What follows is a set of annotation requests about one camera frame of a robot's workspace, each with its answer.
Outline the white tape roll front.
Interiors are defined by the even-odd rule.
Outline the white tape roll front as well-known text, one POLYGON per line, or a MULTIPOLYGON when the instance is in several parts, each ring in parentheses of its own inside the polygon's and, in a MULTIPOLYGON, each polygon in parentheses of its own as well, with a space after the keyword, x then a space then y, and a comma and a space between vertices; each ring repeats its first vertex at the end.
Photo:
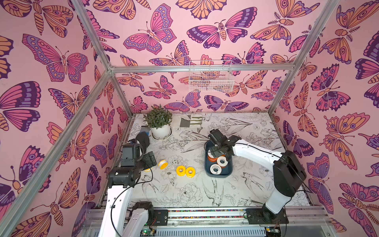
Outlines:
POLYGON ((210 167, 210 172, 213 175, 220 175, 221 172, 222 172, 222 168, 219 165, 217 165, 217 164, 213 164, 210 167))

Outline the teal plastic storage box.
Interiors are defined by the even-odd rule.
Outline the teal plastic storage box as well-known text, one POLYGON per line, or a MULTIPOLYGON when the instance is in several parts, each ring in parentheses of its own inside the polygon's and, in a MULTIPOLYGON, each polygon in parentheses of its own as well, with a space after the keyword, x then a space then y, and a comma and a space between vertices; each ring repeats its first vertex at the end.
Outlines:
POLYGON ((233 159, 231 156, 221 155, 218 158, 212 156, 210 148, 211 141, 204 144, 204 169, 206 174, 214 178, 226 178, 233 172, 233 159))

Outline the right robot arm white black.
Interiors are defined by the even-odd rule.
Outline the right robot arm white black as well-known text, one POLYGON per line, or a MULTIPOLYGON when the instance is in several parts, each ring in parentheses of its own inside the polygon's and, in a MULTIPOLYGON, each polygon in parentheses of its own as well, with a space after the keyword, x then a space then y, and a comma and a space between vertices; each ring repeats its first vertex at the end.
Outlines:
POLYGON ((226 175, 232 168, 232 157, 242 157, 268 169, 273 174, 274 190, 263 204, 262 213, 273 218, 289 203, 302 186, 307 175, 297 156, 286 150, 283 153, 253 145, 238 136, 227 138, 220 130, 213 129, 204 145, 205 160, 210 163, 206 171, 216 177, 226 175))

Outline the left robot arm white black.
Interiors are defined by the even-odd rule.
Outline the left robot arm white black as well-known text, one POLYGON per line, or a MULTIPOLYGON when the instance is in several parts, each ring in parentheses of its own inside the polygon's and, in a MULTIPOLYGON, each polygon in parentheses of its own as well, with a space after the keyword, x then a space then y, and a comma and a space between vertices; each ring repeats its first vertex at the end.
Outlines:
POLYGON ((108 174, 107 202, 99 236, 138 237, 146 225, 154 220, 150 201, 137 202, 127 214, 134 188, 147 184, 140 181, 144 170, 157 165, 153 152, 147 152, 148 140, 132 139, 122 146, 121 159, 108 174))

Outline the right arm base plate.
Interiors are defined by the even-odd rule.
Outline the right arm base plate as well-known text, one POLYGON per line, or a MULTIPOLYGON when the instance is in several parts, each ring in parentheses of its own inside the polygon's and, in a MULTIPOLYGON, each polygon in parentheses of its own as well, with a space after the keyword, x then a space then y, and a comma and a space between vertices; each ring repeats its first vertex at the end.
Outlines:
POLYGON ((284 208, 278 214, 272 214, 270 211, 262 208, 246 209, 247 220, 250 225, 275 225, 288 224, 289 220, 284 212, 284 208))

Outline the white orange tape roll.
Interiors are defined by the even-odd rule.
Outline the white orange tape roll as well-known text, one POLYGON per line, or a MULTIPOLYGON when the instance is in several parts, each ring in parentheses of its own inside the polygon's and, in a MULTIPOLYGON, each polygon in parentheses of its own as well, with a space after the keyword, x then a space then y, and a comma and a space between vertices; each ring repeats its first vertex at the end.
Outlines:
POLYGON ((217 158, 217 165, 221 168, 225 168, 229 164, 227 158, 225 156, 220 156, 217 158))

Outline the small yellow white tape roll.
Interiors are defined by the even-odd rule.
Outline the small yellow white tape roll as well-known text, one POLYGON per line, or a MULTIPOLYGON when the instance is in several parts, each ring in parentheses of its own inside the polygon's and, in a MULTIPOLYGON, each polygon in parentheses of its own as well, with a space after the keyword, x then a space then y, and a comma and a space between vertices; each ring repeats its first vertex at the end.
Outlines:
POLYGON ((168 161, 167 160, 161 160, 158 163, 158 166, 159 166, 160 170, 166 169, 168 167, 168 161))

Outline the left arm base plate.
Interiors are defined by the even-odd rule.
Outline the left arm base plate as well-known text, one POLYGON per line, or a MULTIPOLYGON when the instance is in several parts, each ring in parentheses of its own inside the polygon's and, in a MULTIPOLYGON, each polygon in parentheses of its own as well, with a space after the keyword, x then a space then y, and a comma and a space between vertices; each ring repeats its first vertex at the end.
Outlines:
POLYGON ((167 226, 168 213, 167 209, 155 209, 152 226, 167 226))

